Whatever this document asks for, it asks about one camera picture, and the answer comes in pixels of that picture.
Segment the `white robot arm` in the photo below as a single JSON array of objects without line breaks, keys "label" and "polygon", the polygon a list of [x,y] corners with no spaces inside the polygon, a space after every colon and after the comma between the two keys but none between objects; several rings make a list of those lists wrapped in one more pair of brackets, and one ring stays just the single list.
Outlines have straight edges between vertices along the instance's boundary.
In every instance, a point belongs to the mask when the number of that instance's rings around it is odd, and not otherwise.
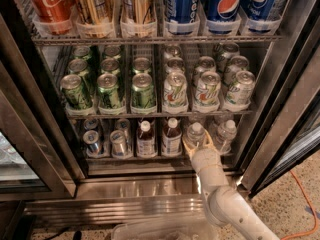
[{"label": "white robot arm", "polygon": [[205,134],[205,143],[200,147],[195,146],[187,134],[182,141],[199,179],[207,221],[220,227],[231,224],[246,240],[280,240],[228,181],[220,154],[209,133]]}]

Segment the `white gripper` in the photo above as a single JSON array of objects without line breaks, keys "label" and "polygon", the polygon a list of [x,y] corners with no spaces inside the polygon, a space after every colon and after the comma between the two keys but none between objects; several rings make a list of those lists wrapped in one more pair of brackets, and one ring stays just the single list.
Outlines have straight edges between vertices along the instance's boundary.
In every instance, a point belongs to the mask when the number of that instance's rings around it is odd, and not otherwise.
[{"label": "white gripper", "polygon": [[214,150],[211,135],[204,130],[205,137],[202,147],[205,149],[198,150],[186,136],[182,137],[182,142],[186,154],[191,159],[191,164],[195,170],[201,186],[202,193],[213,193],[221,186],[228,186],[229,182],[224,173],[220,155]]}]

